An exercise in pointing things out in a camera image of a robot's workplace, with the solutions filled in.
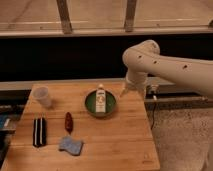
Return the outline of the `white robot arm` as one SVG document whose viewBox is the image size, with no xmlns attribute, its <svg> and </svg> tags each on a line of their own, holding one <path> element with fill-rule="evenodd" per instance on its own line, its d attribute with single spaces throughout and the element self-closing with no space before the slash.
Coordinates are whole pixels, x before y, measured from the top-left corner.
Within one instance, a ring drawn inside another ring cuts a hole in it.
<svg viewBox="0 0 213 171">
<path fill-rule="evenodd" d="M 154 40 L 129 47 L 122 60 L 127 67 L 122 95 L 136 90 L 145 97 L 147 76 L 152 74 L 213 99 L 213 61 L 163 56 Z"/>
</svg>

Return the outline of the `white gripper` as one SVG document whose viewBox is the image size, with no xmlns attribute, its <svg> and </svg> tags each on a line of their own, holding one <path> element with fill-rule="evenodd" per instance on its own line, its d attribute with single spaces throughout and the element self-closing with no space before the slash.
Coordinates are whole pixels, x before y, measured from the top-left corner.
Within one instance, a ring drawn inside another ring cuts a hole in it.
<svg viewBox="0 0 213 171">
<path fill-rule="evenodd" d="M 142 100 L 146 99 L 146 83 L 147 74 L 144 72 L 128 71 L 125 78 L 125 87 L 128 90 L 137 91 L 140 93 Z M 126 93 L 127 89 L 123 88 L 120 94 L 122 98 Z"/>
</svg>

